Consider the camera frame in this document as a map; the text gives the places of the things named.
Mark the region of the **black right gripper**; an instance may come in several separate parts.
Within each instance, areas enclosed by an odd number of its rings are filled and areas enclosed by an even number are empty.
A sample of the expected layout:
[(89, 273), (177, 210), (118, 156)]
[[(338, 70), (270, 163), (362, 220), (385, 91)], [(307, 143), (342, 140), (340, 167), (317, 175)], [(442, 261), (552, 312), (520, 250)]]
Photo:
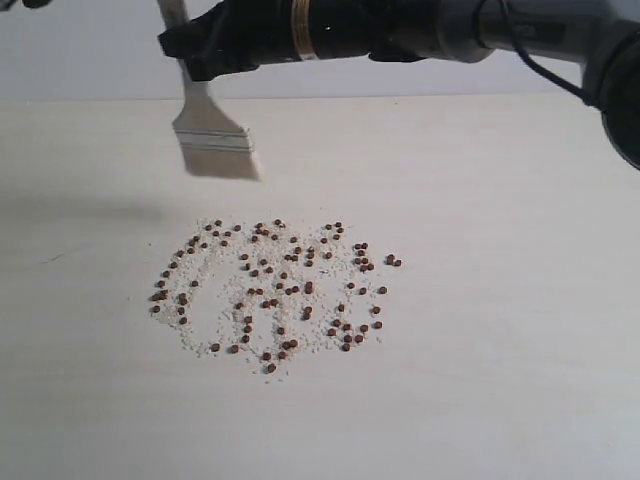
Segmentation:
[(178, 5), (158, 36), (195, 82), (263, 65), (360, 57), (373, 45), (362, 1), (221, 1), (188, 19)]

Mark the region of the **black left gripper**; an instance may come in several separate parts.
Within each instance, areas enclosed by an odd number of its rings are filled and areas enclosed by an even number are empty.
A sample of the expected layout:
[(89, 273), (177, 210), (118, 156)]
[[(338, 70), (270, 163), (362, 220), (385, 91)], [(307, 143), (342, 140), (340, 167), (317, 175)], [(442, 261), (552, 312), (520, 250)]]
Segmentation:
[(23, 0), (25, 7), (45, 7), (50, 4), (50, 0)]

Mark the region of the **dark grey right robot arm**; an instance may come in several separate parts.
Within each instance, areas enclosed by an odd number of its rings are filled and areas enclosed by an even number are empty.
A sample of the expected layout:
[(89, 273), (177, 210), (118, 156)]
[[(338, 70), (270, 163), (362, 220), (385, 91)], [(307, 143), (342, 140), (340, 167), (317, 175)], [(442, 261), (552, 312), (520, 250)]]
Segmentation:
[(222, 1), (189, 18), (160, 3), (163, 53), (185, 86), (263, 65), (367, 57), (472, 64), (497, 50), (596, 109), (614, 150), (639, 163), (635, 1)]

